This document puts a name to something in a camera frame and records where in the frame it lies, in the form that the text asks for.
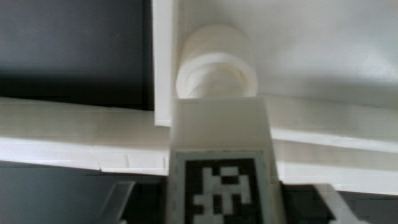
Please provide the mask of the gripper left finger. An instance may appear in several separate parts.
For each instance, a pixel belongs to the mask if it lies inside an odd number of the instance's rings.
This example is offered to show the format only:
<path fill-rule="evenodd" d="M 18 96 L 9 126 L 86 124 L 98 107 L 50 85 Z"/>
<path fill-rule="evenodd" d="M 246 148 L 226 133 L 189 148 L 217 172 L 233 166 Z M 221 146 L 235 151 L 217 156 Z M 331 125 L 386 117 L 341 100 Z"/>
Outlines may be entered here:
<path fill-rule="evenodd" d="M 164 182 L 114 184 L 96 224 L 166 224 Z"/>

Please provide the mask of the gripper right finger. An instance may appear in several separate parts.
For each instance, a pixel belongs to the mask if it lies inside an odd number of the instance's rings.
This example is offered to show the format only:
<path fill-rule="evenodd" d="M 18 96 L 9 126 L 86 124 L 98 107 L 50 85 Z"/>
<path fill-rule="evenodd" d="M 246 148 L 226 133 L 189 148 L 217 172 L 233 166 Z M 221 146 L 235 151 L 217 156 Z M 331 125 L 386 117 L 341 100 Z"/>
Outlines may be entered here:
<path fill-rule="evenodd" d="M 356 215 L 329 184 L 283 185 L 286 224 L 356 224 Z"/>

